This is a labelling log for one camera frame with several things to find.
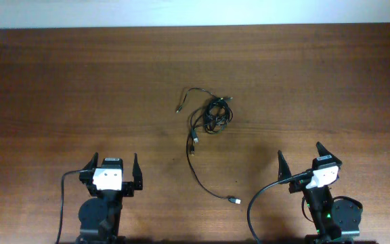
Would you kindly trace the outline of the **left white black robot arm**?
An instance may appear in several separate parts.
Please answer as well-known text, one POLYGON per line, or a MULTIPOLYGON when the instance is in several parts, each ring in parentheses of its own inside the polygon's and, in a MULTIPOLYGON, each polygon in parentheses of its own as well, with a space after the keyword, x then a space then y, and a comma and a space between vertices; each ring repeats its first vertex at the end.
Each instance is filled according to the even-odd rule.
POLYGON ((98 164, 95 153, 84 166, 79 180, 86 186, 91 198, 84 202, 78 217, 81 223, 76 243, 124 243, 119 224, 123 199, 133 197, 143 189, 143 176, 137 155, 134 155, 132 181, 123 180, 123 160, 107 157, 98 164))

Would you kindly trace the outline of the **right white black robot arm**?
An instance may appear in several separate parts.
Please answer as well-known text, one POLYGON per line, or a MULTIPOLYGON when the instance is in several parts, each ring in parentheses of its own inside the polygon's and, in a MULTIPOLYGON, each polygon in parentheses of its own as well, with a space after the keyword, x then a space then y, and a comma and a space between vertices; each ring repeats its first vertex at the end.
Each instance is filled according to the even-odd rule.
POLYGON ((303 193, 301 206, 309 209, 312 222, 317 230, 307 235, 306 243, 353 243, 360 235, 359 224, 363 205, 350 197, 333 197, 330 185, 339 179, 342 161, 316 143, 319 156, 312 161, 311 168, 292 175, 281 151, 278 151, 278 180, 289 185, 289 193, 303 193))

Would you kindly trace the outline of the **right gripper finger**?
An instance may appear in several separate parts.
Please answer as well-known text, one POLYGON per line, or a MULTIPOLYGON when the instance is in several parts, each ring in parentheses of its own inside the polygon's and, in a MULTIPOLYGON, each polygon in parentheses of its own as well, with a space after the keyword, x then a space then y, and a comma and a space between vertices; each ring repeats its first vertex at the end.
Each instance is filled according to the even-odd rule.
POLYGON ((316 143, 316 148, 320 157, 324 157, 328 155, 332 156, 332 153, 328 151, 321 142, 316 143))
POLYGON ((281 183, 287 183, 291 177, 292 174, 290 172, 288 163, 286 162, 286 159, 284 158, 282 151, 279 150, 278 151, 278 181, 281 183))

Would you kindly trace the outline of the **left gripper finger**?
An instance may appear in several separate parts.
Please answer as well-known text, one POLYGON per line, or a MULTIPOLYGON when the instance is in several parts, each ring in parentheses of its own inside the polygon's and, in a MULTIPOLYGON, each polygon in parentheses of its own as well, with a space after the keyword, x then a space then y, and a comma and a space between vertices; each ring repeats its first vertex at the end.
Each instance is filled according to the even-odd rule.
POLYGON ((94 153, 91 160, 84 166, 83 170, 93 170, 98 166, 98 153, 94 153))
POLYGON ((142 170, 141 170, 139 163, 138 163, 137 153, 134 154, 132 176, 133 176, 133 180, 135 183, 142 183, 143 182, 142 170))

